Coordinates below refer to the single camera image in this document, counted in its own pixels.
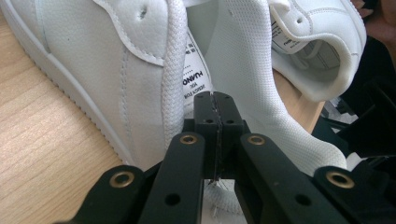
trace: wooden table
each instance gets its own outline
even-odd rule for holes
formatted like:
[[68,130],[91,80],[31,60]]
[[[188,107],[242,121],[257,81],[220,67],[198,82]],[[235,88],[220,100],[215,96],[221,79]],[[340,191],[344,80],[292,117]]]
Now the wooden table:
[[[323,104],[280,74],[278,91],[309,132]],[[74,216],[106,170],[120,165],[85,114],[35,66],[0,14],[0,223],[52,223]]]

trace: white rubber sole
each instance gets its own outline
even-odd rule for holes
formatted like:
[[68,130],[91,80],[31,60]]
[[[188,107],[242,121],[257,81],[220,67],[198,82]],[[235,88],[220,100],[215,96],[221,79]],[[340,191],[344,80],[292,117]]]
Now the white rubber sole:
[[85,92],[67,68],[45,50],[41,42],[18,15],[10,0],[0,1],[0,7],[14,35],[35,64],[95,123],[109,144],[113,146],[120,159],[126,164],[134,165],[134,160],[128,148],[118,138],[89,94]]

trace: white sneaker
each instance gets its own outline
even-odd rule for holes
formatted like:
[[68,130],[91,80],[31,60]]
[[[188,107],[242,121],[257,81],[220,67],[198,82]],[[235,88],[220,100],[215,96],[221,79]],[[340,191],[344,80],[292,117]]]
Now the white sneaker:
[[[126,163],[146,170],[160,161],[192,111],[192,96],[211,91],[213,82],[235,99],[250,129],[272,138],[301,171],[346,168],[340,150],[307,133],[276,91],[267,3],[185,2],[201,5],[187,13],[181,0],[0,3],[32,59],[92,118]],[[204,223],[244,221],[240,207],[234,209],[234,195],[206,192]]]
[[281,2],[270,6],[273,67],[312,101],[341,95],[366,43],[358,11],[350,0]]

